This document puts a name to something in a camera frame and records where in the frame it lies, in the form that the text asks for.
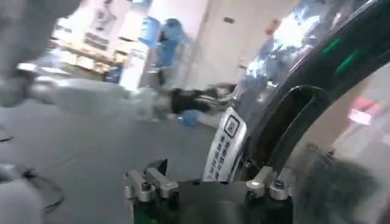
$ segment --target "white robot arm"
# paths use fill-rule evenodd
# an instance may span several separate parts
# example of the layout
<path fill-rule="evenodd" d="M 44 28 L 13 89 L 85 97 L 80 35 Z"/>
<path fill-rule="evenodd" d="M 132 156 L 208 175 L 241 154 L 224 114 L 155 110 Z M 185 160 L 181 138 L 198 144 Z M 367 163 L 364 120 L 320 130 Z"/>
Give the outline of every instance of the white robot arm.
<path fill-rule="evenodd" d="M 57 18 L 69 15 L 80 0 L 0 1 L 0 106 L 12 107 L 27 97 L 31 77 L 16 66 L 45 51 Z M 43 203 L 12 165 L 0 166 L 0 222 L 43 223 Z"/>

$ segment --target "gray floor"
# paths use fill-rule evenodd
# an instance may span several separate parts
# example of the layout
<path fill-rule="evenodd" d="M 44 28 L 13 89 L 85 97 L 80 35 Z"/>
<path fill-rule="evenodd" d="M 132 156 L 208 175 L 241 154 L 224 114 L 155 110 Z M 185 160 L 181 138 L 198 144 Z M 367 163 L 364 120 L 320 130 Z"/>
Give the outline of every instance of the gray floor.
<path fill-rule="evenodd" d="M 130 223 L 122 174 L 168 158 L 170 178 L 199 177 L 214 135 L 208 127 L 140 122 L 125 113 L 75 116 L 33 101 L 1 109 L 0 124 L 14 137 L 0 143 L 1 160 L 34 167 L 64 188 L 66 201 L 50 224 Z"/>

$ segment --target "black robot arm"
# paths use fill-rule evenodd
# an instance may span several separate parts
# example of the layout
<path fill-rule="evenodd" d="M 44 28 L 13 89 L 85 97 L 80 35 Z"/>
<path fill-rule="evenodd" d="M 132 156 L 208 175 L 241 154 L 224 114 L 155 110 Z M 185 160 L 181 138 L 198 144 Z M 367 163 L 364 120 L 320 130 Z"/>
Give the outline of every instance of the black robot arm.
<path fill-rule="evenodd" d="M 171 181 L 155 167 L 125 174 L 133 222 L 161 224 L 292 224 L 293 201 L 271 167 L 251 181 Z"/>

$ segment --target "door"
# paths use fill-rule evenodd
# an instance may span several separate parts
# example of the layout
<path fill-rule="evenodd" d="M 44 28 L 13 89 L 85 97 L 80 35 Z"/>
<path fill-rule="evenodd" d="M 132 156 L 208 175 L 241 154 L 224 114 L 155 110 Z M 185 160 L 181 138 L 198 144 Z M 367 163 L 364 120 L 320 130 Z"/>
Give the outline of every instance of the door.
<path fill-rule="evenodd" d="M 266 29 L 273 20 L 287 15 L 296 3 L 296 0 L 212 0 L 185 86 L 204 88 L 219 82 L 238 82 L 267 40 Z"/>

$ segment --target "metal screw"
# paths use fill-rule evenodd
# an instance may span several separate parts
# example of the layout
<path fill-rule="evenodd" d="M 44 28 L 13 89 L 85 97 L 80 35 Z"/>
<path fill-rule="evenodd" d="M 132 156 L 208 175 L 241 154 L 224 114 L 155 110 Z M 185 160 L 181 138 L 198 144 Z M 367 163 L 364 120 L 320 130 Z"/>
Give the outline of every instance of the metal screw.
<path fill-rule="evenodd" d="M 148 182 L 143 182 L 141 188 L 142 191 L 150 191 L 152 189 L 152 185 Z"/>
<path fill-rule="evenodd" d="M 285 184 L 284 184 L 284 182 L 281 181 L 281 180 L 275 180 L 274 185 L 275 185 L 275 187 L 277 187 L 278 189 L 284 189 L 284 188 L 285 188 Z"/>
<path fill-rule="evenodd" d="M 246 198 L 249 199 L 249 200 L 256 199 L 256 193 L 254 193 L 252 191 L 248 191 L 246 193 Z"/>

